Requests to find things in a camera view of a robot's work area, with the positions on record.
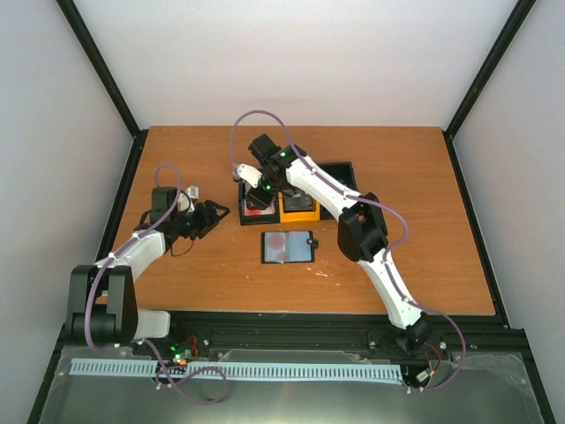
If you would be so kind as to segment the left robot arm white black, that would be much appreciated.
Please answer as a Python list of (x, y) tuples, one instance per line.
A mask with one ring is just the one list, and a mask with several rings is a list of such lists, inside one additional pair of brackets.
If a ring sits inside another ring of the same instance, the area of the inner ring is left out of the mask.
[(74, 268), (64, 325), (70, 342), (98, 347), (152, 338), (164, 355), (182, 349), (184, 334), (170, 325), (169, 312), (138, 307), (135, 283), (178, 239), (203, 239), (230, 213), (229, 208), (199, 201), (198, 196), (196, 186), (184, 191), (154, 188), (151, 208), (142, 214), (130, 238), (96, 263)]

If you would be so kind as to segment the black leather card holder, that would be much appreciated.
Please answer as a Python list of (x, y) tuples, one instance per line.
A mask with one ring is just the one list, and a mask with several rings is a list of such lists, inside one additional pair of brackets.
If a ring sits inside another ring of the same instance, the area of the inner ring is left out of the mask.
[[(268, 232), (284, 232), (286, 235), (286, 259), (284, 263), (265, 261), (265, 235)], [(312, 231), (265, 231), (260, 238), (260, 262), (262, 264), (291, 264), (315, 262), (319, 241)]]

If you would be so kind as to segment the dark card stack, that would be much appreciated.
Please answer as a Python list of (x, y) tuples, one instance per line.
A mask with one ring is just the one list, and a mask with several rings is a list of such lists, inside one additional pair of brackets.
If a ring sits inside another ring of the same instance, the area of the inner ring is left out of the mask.
[(290, 212), (304, 212), (314, 209), (313, 199), (303, 191), (296, 190), (293, 194), (282, 194), (283, 210)]

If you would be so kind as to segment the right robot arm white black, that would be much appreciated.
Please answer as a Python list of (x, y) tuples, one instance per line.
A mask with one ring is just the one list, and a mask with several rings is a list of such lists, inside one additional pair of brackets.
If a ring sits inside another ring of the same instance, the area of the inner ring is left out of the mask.
[(368, 275), (398, 329), (397, 349), (413, 356), (432, 333), (427, 314), (415, 299), (394, 263), (384, 219), (385, 206), (371, 192), (362, 194), (324, 171), (296, 146), (281, 148), (266, 134), (248, 147), (260, 168), (239, 164), (236, 176), (250, 187), (248, 201), (266, 208), (276, 194), (300, 190), (317, 201), (337, 221), (337, 245), (341, 253)]

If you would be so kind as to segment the red circle white card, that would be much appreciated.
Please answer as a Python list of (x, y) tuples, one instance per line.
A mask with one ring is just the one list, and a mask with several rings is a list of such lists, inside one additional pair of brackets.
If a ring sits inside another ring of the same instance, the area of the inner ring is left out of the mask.
[(268, 232), (265, 235), (265, 261), (284, 263), (286, 259), (286, 235), (284, 232)]

